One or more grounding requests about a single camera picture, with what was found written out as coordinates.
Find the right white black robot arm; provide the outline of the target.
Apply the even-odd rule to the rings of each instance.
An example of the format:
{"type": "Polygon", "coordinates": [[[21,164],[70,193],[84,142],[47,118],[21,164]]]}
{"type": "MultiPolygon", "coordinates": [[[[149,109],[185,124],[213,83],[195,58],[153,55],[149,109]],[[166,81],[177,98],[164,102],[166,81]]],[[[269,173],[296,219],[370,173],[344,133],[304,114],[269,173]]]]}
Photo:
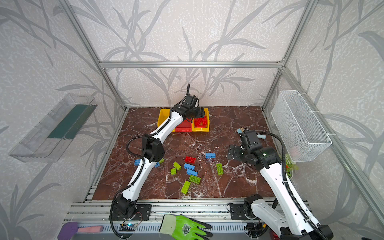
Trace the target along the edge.
{"type": "Polygon", "coordinates": [[[261,132],[238,129],[241,145],[230,145],[227,158],[250,165],[262,165],[260,173],[272,189],[282,213],[259,194],[244,199],[244,216],[263,221],[281,240],[331,240],[334,234],[322,225],[305,205],[286,173],[286,150],[278,154],[263,147],[261,132]]]}

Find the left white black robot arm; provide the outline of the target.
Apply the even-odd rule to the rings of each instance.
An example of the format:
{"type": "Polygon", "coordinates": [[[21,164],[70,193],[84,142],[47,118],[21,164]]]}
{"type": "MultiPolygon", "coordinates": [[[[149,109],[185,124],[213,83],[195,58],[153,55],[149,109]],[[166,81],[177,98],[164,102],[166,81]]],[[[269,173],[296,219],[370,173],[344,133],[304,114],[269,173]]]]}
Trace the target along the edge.
{"type": "Polygon", "coordinates": [[[205,111],[199,106],[199,99],[190,94],[190,84],[184,98],[170,108],[169,117],[156,130],[147,135],[135,136],[126,145],[127,152],[141,160],[127,187],[116,192],[111,208],[109,220],[113,216],[121,219],[132,219],[137,212],[136,203],[141,189],[151,170],[164,158],[164,141],[186,119],[203,118],[205,111]]]}

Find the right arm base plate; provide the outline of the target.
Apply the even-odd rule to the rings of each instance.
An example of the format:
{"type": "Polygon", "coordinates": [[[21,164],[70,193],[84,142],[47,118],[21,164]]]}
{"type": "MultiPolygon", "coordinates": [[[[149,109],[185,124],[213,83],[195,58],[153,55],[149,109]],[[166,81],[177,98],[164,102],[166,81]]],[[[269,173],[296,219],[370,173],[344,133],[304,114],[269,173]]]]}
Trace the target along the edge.
{"type": "Polygon", "coordinates": [[[230,212],[230,215],[231,215],[231,220],[234,220],[234,221],[249,220],[245,214],[244,204],[229,203],[227,205],[227,207],[228,207],[228,211],[230,212]]]}

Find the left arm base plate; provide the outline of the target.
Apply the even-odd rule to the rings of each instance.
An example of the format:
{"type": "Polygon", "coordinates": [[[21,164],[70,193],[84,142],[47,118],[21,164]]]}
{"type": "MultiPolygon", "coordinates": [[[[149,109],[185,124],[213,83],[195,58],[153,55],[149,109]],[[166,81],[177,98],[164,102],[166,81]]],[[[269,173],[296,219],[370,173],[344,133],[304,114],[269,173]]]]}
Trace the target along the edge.
{"type": "Polygon", "coordinates": [[[113,206],[112,213],[109,216],[109,220],[112,221],[123,221],[123,220],[133,220],[133,221],[148,221],[151,214],[152,205],[151,204],[142,204],[136,205],[133,215],[128,218],[123,215],[116,206],[113,206]]]}

